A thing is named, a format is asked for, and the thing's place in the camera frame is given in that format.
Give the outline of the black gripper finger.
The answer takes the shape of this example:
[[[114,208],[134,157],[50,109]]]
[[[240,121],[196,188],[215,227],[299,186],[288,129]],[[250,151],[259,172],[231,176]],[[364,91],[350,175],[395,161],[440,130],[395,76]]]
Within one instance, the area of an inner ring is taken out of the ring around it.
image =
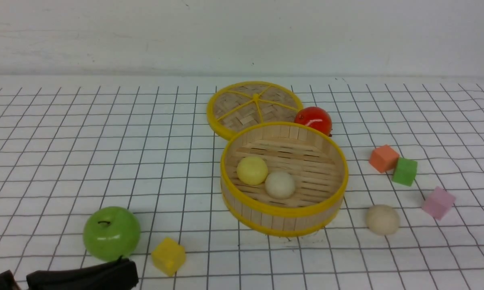
[[[0,273],[0,290],[20,290],[15,277],[10,270]]]
[[[73,270],[28,274],[30,290],[131,290],[140,279],[135,262],[128,258]]]

